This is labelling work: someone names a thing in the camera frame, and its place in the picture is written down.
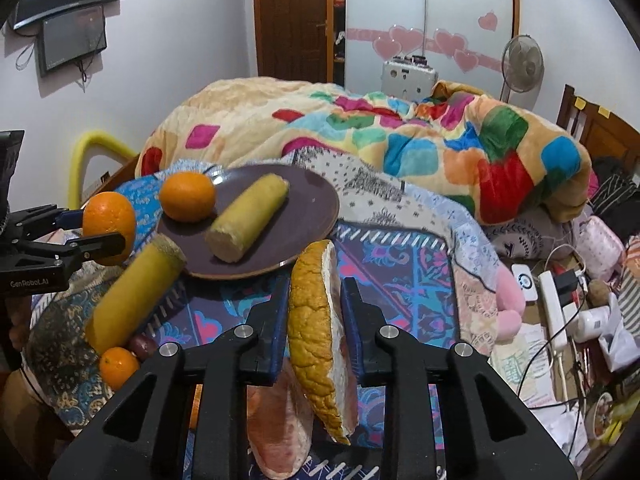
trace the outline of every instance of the blanket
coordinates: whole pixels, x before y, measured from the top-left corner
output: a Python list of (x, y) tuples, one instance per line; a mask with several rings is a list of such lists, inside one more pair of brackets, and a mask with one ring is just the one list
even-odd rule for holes
[(565, 222), (587, 200), (591, 160), (562, 128), (447, 82), (417, 104), (333, 84), (217, 81), (158, 126), (136, 175), (181, 158), (238, 166), (303, 146), (358, 155), (376, 170), (459, 202), (480, 224), (511, 221), (541, 204)]
[[(378, 304), (388, 322), (420, 341), (448, 348), (459, 338), (485, 355), (494, 345), (495, 251), (478, 224), (459, 204), (371, 170), (356, 157), (303, 148), (270, 163), (325, 172), (338, 191), (340, 211), (331, 234), (338, 272), (358, 281), (365, 301)], [(154, 235), (161, 208), (158, 192), (167, 175), (219, 166), (178, 161), (169, 169), (123, 184), (118, 190), (134, 205), (134, 255)], [(58, 234), (64, 243), (77, 233)], [(239, 282), (204, 282), (181, 277), (159, 302), (140, 332), (159, 343), (185, 348), (213, 341), (246, 320), (265, 301), (277, 272)], [(84, 341), (83, 327), (95, 305), (120, 275), (119, 267), (86, 262), (69, 290), (34, 297), (32, 331), (25, 358), (42, 397), (75, 434), (111, 395), (98, 372), (98, 357)], [(379, 446), (383, 388), (359, 391), (362, 425), (356, 440)], [(437, 431), (439, 423), (434, 424)], [(437, 436), (442, 446), (442, 434)]]

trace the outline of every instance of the power strip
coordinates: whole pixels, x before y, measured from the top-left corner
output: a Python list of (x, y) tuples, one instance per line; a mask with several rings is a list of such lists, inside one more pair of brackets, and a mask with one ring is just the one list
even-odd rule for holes
[(540, 274), (540, 289), (542, 290), (542, 300), (545, 305), (546, 324), (549, 330), (549, 337), (558, 335), (551, 341), (551, 348), (554, 352), (561, 352), (567, 346), (566, 330), (564, 328), (564, 315), (556, 290), (554, 276), (550, 270)]

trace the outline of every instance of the orange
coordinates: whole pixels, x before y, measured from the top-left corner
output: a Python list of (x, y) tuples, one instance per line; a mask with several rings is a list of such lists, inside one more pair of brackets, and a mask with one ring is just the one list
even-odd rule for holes
[(140, 369), (140, 364), (136, 357), (116, 346), (109, 348), (100, 358), (100, 375), (112, 390), (121, 389), (122, 385)]
[(165, 214), (176, 222), (199, 222), (216, 205), (216, 188), (208, 176), (192, 171), (172, 174), (158, 195)]
[(97, 259), (101, 265), (119, 265), (131, 254), (136, 239), (136, 212), (129, 200), (114, 191), (98, 193), (89, 199), (82, 215), (82, 235), (96, 236), (119, 232), (125, 239), (124, 250), (115, 256)]

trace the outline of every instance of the plate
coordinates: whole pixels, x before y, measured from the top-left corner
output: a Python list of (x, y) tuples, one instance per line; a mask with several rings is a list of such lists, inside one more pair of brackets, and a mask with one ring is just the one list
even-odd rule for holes
[[(216, 214), (267, 173), (289, 181), (289, 195), (242, 260), (228, 264), (207, 247), (204, 235)], [(335, 189), (313, 171), (281, 164), (259, 164), (213, 175), (216, 208), (210, 218), (184, 224), (162, 215), (157, 231), (173, 240), (187, 257), (185, 272), (206, 280), (239, 280), (258, 276), (293, 262), (311, 242), (325, 238), (338, 218)]]

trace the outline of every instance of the clothes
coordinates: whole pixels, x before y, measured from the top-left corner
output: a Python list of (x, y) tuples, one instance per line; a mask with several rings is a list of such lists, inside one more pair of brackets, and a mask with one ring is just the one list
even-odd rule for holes
[(625, 328), (640, 340), (640, 235), (629, 240), (618, 304)]
[(593, 171), (602, 183), (590, 199), (593, 212), (625, 244), (640, 233), (640, 190), (616, 158), (596, 158)]
[[(580, 227), (591, 216), (591, 207), (585, 205), (580, 216), (570, 222), (554, 222), (543, 207), (536, 207), (518, 215), (505, 224), (484, 226), (484, 232), (499, 256), (524, 258), (526, 260), (546, 259), (551, 251), (569, 244), (575, 246)], [(571, 254), (571, 248), (559, 248), (553, 259), (561, 260)]]

